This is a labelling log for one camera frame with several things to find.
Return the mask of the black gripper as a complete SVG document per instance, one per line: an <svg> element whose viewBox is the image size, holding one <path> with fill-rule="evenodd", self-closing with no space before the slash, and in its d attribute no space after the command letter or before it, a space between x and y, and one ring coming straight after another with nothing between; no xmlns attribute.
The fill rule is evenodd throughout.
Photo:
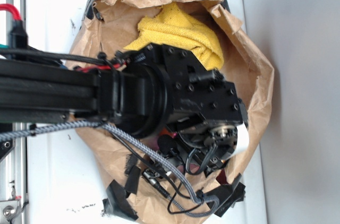
<svg viewBox="0 0 340 224"><path fill-rule="evenodd" d="M150 44L122 55L121 129L137 138L167 130L162 154L177 147L188 174L226 166L249 145L248 114L235 85L184 49Z"/></svg>

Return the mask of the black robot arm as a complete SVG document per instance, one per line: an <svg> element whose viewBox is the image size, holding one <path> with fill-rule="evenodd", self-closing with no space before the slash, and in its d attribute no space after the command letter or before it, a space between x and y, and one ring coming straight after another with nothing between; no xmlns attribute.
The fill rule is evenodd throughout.
<svg viewBox="0 0 340 224"><path fill-rule="evenodd" d="M1 121L109 122L137 139L161 130L200 170L223 168L249 144L248 114L235 85L188 50L149 44L97 58L1 50Z"/></svg>

